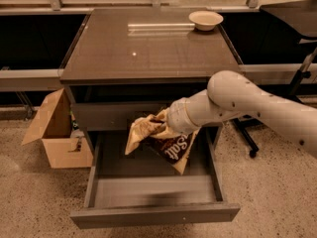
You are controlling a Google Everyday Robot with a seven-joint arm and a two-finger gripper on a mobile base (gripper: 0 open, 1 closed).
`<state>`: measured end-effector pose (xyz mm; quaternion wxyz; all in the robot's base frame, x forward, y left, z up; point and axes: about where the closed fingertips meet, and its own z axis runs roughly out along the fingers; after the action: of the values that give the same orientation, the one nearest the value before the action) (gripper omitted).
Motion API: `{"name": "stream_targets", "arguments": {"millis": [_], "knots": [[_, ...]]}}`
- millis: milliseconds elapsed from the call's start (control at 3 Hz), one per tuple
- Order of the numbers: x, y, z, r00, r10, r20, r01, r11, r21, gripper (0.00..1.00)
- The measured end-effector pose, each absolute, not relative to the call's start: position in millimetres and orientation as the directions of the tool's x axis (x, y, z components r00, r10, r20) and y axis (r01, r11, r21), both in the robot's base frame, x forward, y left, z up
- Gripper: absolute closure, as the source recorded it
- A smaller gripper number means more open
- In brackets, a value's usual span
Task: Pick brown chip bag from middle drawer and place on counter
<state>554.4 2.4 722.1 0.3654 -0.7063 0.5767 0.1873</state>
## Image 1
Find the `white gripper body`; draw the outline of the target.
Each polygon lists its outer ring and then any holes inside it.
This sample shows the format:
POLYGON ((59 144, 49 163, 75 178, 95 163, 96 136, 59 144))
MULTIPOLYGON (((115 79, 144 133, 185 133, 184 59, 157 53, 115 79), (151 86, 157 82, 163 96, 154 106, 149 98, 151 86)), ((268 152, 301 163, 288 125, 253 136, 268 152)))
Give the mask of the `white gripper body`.
POLYGON ((185 98, 171 103, 166 118, 168 126, 176 133, 188 135, 199 129, 187 114, 185 98))

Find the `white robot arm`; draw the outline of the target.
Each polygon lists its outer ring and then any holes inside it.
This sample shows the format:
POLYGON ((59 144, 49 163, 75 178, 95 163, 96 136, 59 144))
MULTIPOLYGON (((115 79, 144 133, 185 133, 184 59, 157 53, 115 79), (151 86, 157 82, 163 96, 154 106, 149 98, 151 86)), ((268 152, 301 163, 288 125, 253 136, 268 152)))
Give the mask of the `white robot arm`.
POLYGON ((173 102, 167 124, 190 134, 211 123, 252 116, 317 158, 317 109, 270 94, 229 70, 215 73, 207 88, 173 102))

